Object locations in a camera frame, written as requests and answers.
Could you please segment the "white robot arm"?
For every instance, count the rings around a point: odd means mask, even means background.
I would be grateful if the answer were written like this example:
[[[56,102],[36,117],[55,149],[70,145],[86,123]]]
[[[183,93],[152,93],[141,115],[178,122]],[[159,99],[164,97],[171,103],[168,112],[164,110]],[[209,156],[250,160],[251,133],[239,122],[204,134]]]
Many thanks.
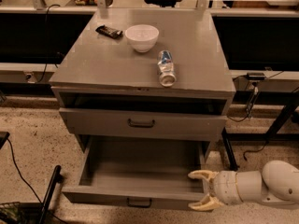
[[[196,170],[188,177],[208,183],[206,196],[188,204],[195,211],[242,203],[289,210],[299,207],[299,170],[285,161],[269,161],[261,172]]]

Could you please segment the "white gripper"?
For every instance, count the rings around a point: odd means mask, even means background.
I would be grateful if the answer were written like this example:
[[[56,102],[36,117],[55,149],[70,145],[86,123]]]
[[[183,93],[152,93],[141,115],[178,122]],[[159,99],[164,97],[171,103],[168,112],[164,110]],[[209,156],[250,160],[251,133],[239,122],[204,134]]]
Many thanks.
[[[202,179],[210,183],[213,179],[213,188],[216,197],[207,194],[201,201],[189,203],[188,206],[195,211],[212,211],[225,204],[241,204],[242,200],[238,194],[236,186],[236,172],[221,171],[213,172],[210,170],[195,170],[188,173],[191,179]]]

